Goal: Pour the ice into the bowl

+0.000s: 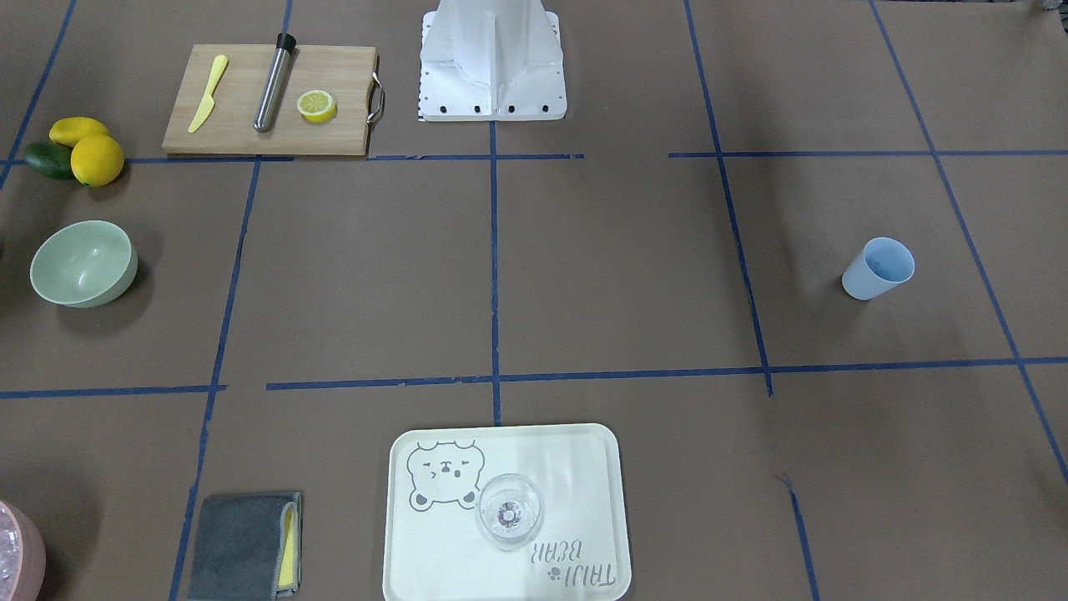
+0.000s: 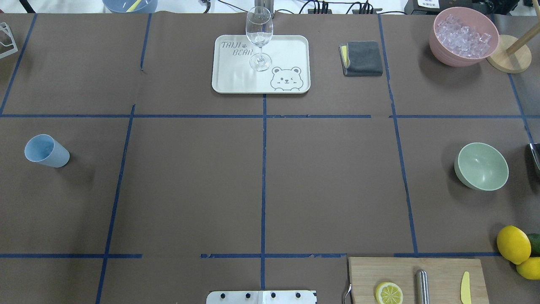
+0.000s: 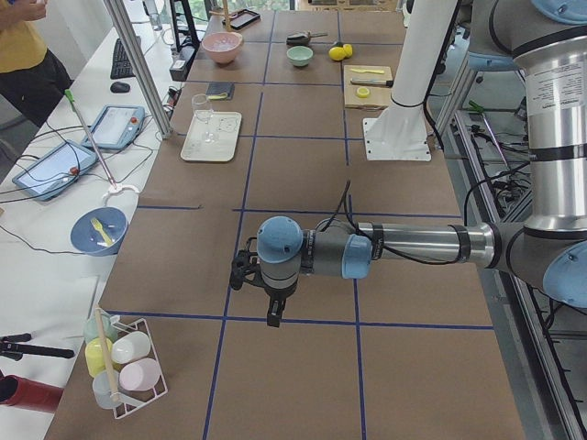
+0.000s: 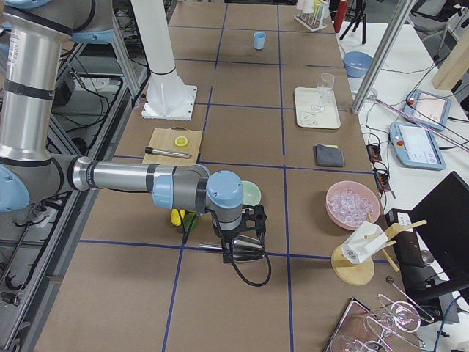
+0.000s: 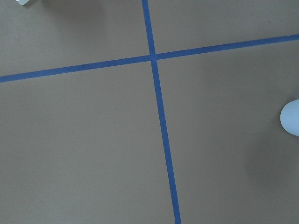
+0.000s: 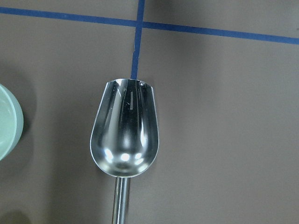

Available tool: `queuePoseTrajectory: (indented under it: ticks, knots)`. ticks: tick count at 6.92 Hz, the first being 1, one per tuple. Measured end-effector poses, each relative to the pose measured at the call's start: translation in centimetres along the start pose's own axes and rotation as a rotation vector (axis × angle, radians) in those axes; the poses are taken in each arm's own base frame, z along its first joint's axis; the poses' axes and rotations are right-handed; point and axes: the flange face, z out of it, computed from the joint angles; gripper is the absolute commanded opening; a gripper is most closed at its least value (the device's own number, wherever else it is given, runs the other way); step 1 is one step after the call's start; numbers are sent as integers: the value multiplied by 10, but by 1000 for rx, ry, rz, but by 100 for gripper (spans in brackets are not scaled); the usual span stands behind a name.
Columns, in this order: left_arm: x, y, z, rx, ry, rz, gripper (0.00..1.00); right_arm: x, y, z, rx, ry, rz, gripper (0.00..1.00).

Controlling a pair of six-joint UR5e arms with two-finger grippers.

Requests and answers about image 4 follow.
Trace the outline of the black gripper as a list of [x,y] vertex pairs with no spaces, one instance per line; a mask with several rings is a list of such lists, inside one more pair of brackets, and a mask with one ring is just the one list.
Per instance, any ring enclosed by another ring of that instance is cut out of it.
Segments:
[[267,215],[263,205],[243,205],[241,231],[266,233]]

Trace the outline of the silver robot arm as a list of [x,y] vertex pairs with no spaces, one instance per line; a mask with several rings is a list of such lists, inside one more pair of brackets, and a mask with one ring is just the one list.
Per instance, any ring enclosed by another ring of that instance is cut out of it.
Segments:
[[1,210],[20,210],[66,191],[107,188],[151,193],[161,208],[209,213],[215,234],[231,240],[265,234],[261,205],[243,203],[241,179],[205,166],[118,164],[48,152],[46,139],[62,44],[109,43],[110,1],[6,1],[11,24],[1,111]]

